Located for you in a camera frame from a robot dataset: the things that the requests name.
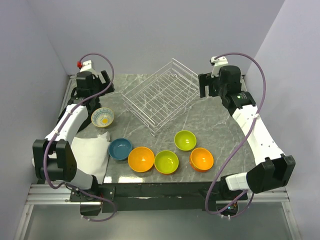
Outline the large orange bowl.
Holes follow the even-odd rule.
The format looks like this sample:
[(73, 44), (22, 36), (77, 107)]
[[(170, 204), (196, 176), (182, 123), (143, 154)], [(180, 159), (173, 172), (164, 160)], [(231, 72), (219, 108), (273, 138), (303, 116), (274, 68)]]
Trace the large orange bowl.
[(137, 173), (144, 173), (153, 167), (155, 155), (148, 147), (139, 146), (130, 152), (127, 160), (129, 167), (133, 171)]

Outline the white wire dish rack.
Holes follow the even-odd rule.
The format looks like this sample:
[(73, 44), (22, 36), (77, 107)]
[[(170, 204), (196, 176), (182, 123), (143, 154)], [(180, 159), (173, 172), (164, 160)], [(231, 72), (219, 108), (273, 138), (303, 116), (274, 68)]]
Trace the white wire dish rack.
[(124, 106), (152, 136), (199, 95), (198, 75), (176, 59), (122, 92)]

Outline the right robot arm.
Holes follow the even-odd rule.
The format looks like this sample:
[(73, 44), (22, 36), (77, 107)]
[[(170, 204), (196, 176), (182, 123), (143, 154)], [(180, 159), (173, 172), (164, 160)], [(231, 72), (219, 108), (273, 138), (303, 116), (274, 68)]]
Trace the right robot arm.
[(250, 190), (254, 194), (285, 187), (296, 165), (291, 155), (278, 147), (260, 115), (252, 95), (242, 89), (241, 70), (234, 65), (220, 68), (217, 76), (198, 75), (200, 97), (220, 97), (222, 105), (240, 126), (254, 156), (255, 167), (221, 177), (220, 196), (231, 199), (237, 191)]

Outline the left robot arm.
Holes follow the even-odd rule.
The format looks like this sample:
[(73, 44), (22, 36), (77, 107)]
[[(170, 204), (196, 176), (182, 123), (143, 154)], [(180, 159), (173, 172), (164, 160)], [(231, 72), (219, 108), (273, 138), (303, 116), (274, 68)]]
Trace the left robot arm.
[(113, 76), (103, 70), (81, 70), (76, 74), (66, 107), (60, 114), (55, 128), (44, 139), (32, 145), (36, 177), (46, 181), (53, 189), (68, 184), (82, 190), (88, 201), (100, 195), (98, 179), (78, 168), (71, 145), (76, 134), (86, 128), (91, 117), (101, 107), (100, 96), (114, 92)]

